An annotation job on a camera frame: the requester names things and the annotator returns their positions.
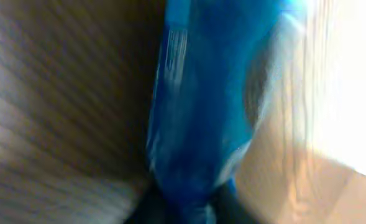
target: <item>blue plastic bag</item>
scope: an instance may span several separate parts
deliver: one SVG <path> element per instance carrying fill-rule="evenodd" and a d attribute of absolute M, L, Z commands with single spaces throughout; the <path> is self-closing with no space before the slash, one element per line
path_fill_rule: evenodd
<path fill-rule="evenodd" d="M 209 219 L 209 197 L 249 145 L 246 71 L 281 4 L 168 1 L 147 157 L 164 196 L 186 219 Z"/>

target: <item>blue package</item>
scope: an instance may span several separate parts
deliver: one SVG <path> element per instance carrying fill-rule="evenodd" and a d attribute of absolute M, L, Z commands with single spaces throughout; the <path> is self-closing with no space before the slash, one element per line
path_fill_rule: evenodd
<path fill-rule="evenodd" d="M 180 213 L 205 208 L 249 145 L 246 71 L 280 8 L 277 0 L 168 1 L 147 157 Z"/>

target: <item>blue plastic wrapper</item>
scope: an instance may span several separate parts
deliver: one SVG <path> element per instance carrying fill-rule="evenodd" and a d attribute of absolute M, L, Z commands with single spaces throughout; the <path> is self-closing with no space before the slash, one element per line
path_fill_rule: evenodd
<path fill-rule="evenodd" d="M 248 148 L 246 71 L 282 4 L 168 1 L 147 157 L 171 207 L 195 223 L 210 219 L 209 197 Z"/>

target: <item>blue object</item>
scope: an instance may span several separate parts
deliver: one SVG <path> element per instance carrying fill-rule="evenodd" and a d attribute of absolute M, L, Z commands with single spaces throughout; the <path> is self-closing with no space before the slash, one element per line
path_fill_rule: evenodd
<path fill-rule="evenodd" d="M 147 157 L 171 207 L 187 219 L 207 211 L 252 138 L 246 71 L 280 10 L 277 0 L 168 1 Z"/>

